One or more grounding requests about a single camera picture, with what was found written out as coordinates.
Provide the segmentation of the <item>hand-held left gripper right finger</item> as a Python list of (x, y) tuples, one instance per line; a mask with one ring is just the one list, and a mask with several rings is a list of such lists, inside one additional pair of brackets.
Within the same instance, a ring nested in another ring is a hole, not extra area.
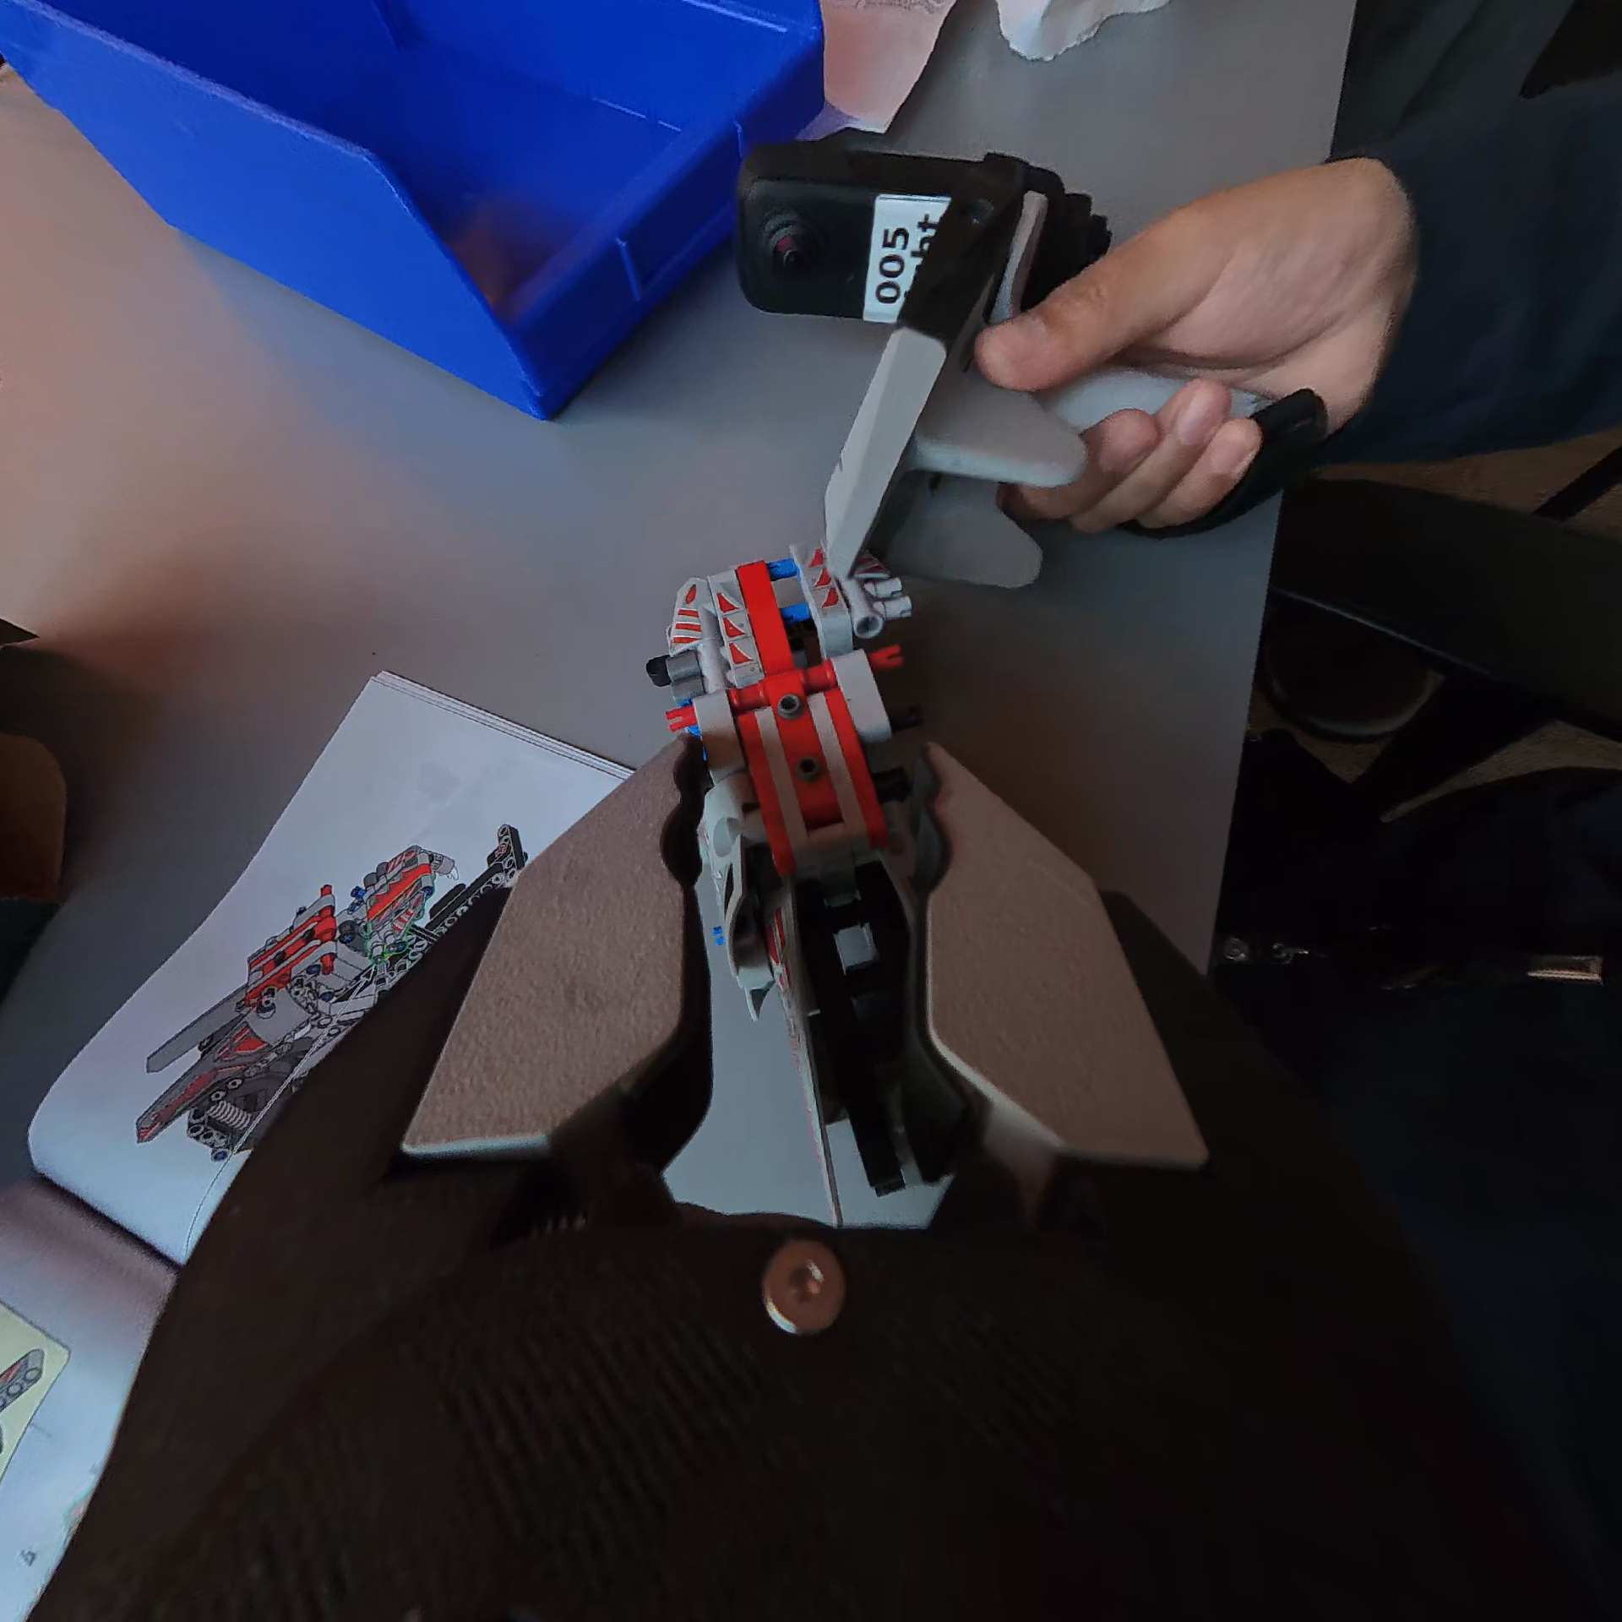
[(969, 1151), (1022, 1193), (1059, 1165), (1207, 1169), (1207, 1139), (1091, 880), (941, 743), (912, 766), (912, 1034)]

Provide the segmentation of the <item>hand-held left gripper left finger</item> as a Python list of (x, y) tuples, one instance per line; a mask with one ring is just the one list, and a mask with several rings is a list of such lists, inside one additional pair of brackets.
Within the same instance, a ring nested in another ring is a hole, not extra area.
[(521, 869), (406, 1157), (679, 1157), (712, 1099), (697, 807), (675, 737)]

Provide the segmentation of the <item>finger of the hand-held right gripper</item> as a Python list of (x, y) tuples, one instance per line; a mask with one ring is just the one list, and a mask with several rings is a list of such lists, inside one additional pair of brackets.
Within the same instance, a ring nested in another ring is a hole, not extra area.
[(997, 488), (1068, 488), (1081, 439), (1033, 394), (1006, 391), (947, 359), (920, 333), (895, 328), (823, 488), (823, 549), (846, 572), (910, 473)]
[(875, 556), (898, 580), (1022, 590), (1039, 545), (997, 506), (997, 483), (910, 473), (885, 500)]

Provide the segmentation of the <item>red and grey lego model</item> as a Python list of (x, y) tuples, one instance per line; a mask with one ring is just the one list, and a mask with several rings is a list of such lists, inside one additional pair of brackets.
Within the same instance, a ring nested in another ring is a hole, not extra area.
[(912, 1034), (916, 788), (885, 632), (822, 655), (793, 546), (675, 590), (648, 679), (697, 740), (712, 950), (751, 1015), (776, 1004), (831, 1225), (912, 1225), (966, 1122)]

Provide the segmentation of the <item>person's right forearm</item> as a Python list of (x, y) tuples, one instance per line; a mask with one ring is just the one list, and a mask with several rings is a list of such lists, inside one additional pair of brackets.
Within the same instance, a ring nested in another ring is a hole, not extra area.
[(1544, 447), (1622, 420), (1622, 81), (1423, 117), (1358, 151), (1405, 192), (1417, 279), (1329, 467)]

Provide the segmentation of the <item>lego instruction booklet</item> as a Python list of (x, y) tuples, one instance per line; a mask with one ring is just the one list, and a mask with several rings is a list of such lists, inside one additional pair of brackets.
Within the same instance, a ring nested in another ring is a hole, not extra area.
[(335, 1044), (623, 768), (366, 681), (208, 920), (82, 1046), (2, 1193), (0, 1612), (27, 1618), (201, 1226)]

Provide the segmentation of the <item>person's right hand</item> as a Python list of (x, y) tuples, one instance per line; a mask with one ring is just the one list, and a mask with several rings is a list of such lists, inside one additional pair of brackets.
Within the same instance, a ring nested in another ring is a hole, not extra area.
[(1080, 534), (1209, 514), (1262, 447), (1229, 391), (1314, 391), (1329, 426), (1372, 394), (1417, 274), (1415, 217), (1375, 160), (1276, 172), (1183, 206), (977, 338), (980, 375), (1046, 391), (1102, 366), (1183, 378), (1154, 416), (1081, 435), (1068, 488), (1006, 488), (1016, 520)]

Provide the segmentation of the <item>printed paper receipt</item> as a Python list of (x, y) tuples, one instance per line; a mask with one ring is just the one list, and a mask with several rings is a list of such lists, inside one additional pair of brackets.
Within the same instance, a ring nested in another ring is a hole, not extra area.
[(882, 133), (923, 73), (953, 0), (823, 0), (823, 103)]

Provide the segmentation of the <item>crumpled white paper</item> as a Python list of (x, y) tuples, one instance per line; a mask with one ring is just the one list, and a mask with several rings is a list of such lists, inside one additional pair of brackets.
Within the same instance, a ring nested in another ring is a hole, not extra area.
[(997, 0), (997, 29), (1022, 60), (1059, 60), (1110, 17), (1164, 10), (1166, 0)]

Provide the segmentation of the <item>blue plastic bin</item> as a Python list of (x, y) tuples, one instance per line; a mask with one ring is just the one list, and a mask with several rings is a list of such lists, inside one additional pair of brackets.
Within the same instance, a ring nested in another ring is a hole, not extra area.
[(8, 63), (179, 232), (558, 416), (823, 106), (807, 0), (8, 0)]

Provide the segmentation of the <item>grey jacket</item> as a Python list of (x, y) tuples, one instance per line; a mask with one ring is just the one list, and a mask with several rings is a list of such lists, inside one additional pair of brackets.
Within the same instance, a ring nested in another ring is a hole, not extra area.
[(1532, 100), (1618, 66), (1615, 0), (1361, 0), (1329, 157), (1431, 114)]

